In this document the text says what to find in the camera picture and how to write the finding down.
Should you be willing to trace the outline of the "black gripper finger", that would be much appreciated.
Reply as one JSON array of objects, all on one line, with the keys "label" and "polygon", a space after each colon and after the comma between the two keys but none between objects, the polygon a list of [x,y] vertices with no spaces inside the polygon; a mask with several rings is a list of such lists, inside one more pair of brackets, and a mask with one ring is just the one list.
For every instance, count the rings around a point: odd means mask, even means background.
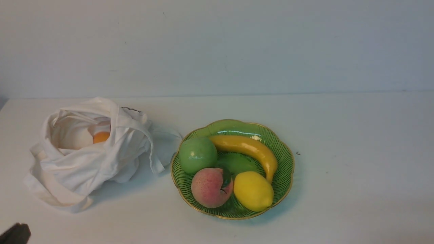
[{"label": "black gripper finger", "polygon": [[27,244],[31,237],[28,224],[16,223],[0,236],[1,244]]}]

